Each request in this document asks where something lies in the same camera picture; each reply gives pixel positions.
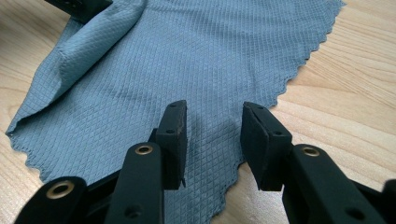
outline blue cloth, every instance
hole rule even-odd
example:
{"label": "blue cloth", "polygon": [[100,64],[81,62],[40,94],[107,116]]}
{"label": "blue cloth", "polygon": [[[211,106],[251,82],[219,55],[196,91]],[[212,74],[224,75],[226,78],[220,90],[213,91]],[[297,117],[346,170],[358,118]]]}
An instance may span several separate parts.
{"label": "blue cloth", "polygon": [[7,135],[44,182],[92,183],[147,141],[167,104],[188,102],[187,187],[165,192],[166,223],[207,223],[243,161],[242,104],[276,104],[325,41],[340,0],[116,0],[71,20]]}

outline black object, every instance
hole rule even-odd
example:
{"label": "black object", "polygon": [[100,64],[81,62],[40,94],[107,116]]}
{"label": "black object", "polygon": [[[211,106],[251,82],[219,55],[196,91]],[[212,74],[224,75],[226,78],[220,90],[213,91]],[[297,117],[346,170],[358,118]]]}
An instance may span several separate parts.
{"label": "black object", "polygon": [[241,146],[259,189],[283,191],[289,222],[396,223],[396,179],[380,193],[349,180],[318,147],[294,146],[263,106],[244,103]]}
{"label": "black object", "polygon": [[187,103],[166,107],[147,143],[129,148],[122,168],[89,185],[75,176],[44,185],[15,223],[163,223],[163,191],[184,183]]}
{"label": "black object", "polygon": [[46,0],[46,2],[83,23],[87,23],[113,3],[111,0]]}

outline textured fabric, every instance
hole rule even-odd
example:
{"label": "textured fabric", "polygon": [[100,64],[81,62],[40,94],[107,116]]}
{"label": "textured fabric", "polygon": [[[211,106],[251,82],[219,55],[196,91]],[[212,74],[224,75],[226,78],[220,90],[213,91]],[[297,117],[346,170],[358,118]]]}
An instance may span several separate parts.
{"label": "textured fabric", "polygon": [[116,0],[86,25],[67,24],[7,134],[44,182],[77,175],[92,183],[120,169],[166,105],[185,99],[187,187],[165,192],[165,219],[206,223],[243,161],[243,102],[275,105],[342,5]]}

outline wooden table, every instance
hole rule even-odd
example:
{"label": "wooden table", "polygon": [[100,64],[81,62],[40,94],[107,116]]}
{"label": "wooden table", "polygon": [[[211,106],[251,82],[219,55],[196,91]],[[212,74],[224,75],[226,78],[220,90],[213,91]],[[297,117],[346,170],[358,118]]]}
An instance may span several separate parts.
{"label": "wooden table", "polygon": [[[349,178],[380,190],[396,177],[396,1],[347,0],[328,41],[272,109],[293,143],[325,149]],[[44,1],[0,2],[0,223],[42,185],[4,135],[68,16]],[[246,164],[213,223],[285,223],[279,193],[257,191]]]}

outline light wood grain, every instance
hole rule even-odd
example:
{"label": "light wood grain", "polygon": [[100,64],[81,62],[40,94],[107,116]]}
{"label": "light wood grain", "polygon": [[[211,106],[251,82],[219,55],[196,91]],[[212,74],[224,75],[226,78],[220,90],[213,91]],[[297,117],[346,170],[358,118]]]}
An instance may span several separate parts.
{"label": "light wood grain", "polygon": [[[396,177],[396,2],[346,2],[272,111],[294,144],[322,147],[348,177],[380,190]],[[0,2],[0,223],[11,223],[41,186],[4,132],[67,19],[44,1]],[[280,196],[257,191],[243,164],[213,223],[287,223]]]}

